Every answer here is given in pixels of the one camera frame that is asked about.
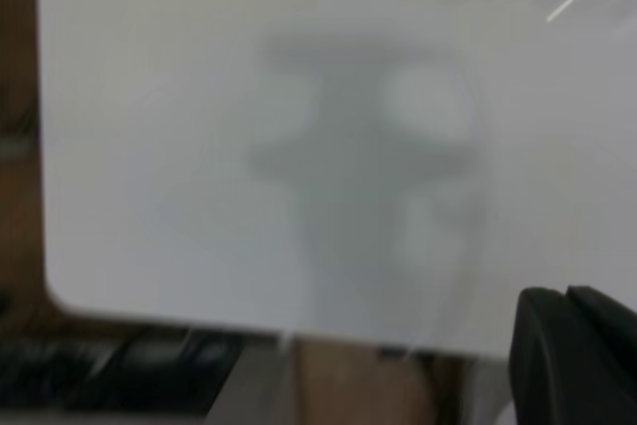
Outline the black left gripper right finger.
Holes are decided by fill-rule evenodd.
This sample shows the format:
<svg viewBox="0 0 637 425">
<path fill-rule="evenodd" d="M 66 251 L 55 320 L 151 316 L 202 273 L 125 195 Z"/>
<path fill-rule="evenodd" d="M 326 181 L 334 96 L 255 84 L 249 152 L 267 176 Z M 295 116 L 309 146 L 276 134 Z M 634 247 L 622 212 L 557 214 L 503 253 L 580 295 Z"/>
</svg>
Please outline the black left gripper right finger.
<svg viewBox="0 0 637 425">
<path fill-rule="evenodd" d="M 565 422 L 636 422 L 636 313 L 585 286 L 566 296 L 576 312 L 576 344 L 567 355 Z"/>
</svg>

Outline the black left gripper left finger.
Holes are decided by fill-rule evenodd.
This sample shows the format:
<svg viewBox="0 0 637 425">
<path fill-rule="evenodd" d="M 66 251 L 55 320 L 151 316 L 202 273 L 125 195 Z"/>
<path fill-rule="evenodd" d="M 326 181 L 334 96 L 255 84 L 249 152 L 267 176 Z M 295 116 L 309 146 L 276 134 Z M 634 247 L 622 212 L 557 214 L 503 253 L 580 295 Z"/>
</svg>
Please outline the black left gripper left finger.
<svg viewBox="0 0 637 425">
<path fill-rule="evenodd" d="M 518 300 L 509 377 L 520 424 L 600 424 L 601 342 L 566 296 L 529 288 Z"/>
</svg>

